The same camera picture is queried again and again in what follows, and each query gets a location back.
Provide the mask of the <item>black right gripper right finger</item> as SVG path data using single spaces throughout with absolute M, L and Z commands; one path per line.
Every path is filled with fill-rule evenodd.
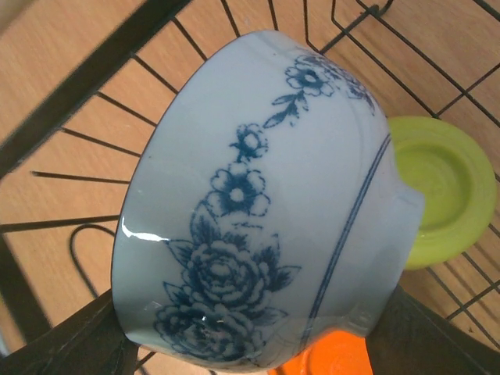
M 498 374 L 499 353 L 398 286 L 366 349 L 374 374 Z

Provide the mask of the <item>lime green bowl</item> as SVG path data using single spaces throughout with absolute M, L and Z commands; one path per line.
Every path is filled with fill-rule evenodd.
M 497 203 L 493 167 L 458 127 L 425 116 L 388 120 L 398 171 L 425 197 L 425 210 L 406 269 L 446 262 L 485 232 Z

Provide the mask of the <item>orange rimmed stack bowl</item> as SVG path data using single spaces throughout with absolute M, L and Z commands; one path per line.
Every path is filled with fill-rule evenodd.
M 276 369 L 273 375 L 372 375 L 366 342 L 346 332 L 328 334 Z

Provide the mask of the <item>blue patterned plate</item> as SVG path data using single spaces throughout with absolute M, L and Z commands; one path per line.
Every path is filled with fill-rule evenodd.
M 376 326 L 424 198 L 384 112 L 285 34 L 243 35 L 181 88 L 124 199 L 112 300 L 133 342 L 230 372 Z

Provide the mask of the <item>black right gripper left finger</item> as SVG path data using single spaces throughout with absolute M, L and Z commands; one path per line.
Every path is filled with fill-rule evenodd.
M 138 346 L 118 322 L 108 290 L 1 360 L 2 374 L 133 374 Z

